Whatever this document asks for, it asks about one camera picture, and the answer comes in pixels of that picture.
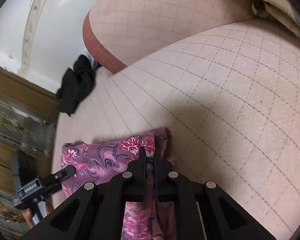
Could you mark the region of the person's left hand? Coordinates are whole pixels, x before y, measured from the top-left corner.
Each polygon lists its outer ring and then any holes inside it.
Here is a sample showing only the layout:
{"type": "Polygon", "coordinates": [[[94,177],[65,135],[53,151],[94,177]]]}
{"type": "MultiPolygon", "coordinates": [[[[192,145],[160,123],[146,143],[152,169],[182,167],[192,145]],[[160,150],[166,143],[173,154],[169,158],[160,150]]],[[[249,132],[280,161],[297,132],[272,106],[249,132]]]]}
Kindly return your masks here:
{"type": "MultiPolygon", "coordinates": [[[[53,210],[54,210],[53,205],[51,203],[46,203],[46,213],[50,214],[53,210]]],[[[28,226],[30,228],[33,228],[34,227],[34,224],[32,222],[33,214],[32,214],[31,209],[28,208],[28,209],[22,210],[22,215],[23,215],[26,223],[28,224],[28,226]]]]}

